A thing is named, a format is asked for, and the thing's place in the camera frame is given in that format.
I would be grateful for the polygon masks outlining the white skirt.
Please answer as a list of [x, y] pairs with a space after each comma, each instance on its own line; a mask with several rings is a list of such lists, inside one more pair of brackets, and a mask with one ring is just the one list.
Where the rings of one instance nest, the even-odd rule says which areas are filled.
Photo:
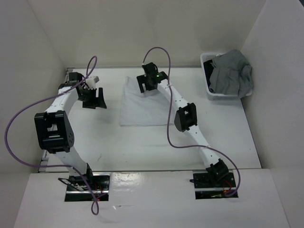
[[121, 127], [161, 126], [168, 121], [170, 102], [158, 90], [141, 93], [136, 78], [127, 77], [120, 107]]

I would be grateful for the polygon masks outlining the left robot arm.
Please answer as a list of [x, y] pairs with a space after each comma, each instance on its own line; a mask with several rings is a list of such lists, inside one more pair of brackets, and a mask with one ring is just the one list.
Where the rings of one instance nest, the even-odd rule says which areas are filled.
[[69, 171], [69, 181], [84, 190], [91, 189], [95, 181], [89, 164], [74, 147], [68, 114], [76, 101], [81, 101], [83, 108], [107, 108], [103, 89], [96, 87], [98, 81], [97, 76], [85, 78], [79, 72], [69, 73], [68, 81], [58, 88], [58, 97], [45, 112], [34, 117], [40, 148], [60, 159]]

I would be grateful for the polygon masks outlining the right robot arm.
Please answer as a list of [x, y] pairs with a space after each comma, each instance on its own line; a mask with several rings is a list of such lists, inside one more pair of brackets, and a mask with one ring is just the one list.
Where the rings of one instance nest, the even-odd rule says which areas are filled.
[[189, 136], [194, 146], [198, 147], [199, 155], [208, 174], [208, 181], [214, 187], [220, 186], [228, 175], [228, 167], [211, 149], [198, 126], [197, 108], [194, 103], [185, 100], [170, 83], [168, 75], [158, 71], [157, 66], [150, 62], [142, 64], [144, 74], [137, 76], [140, 92], [158, 90], [170, 102], [170, 111], [175, 111], [174, 126]]

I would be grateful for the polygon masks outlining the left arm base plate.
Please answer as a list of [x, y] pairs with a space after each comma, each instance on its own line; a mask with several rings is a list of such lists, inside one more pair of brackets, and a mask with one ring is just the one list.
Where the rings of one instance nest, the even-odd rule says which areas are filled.
[[[66, 184], [65, 202], [83, 202], [93, 201], [93, 196], [80, 176], [62, 178], [61, 181]], [[88, 180], [91, 191], [98, 201], [108, 201], [110, 188], [109, 174], [92, 175]]]

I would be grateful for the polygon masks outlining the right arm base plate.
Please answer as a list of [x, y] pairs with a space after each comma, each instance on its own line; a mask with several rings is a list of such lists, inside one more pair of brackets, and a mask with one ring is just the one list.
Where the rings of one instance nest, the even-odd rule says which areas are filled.
[[194, 185], [195, 198], [197, 200], [238, 198], [238, 192], [227, 196], [237, 186], [232, 172], [229, 172], [227, 177], [215, 185], [211, 182], [206, 171], [193, 171], [192, 175], [190, 182]]

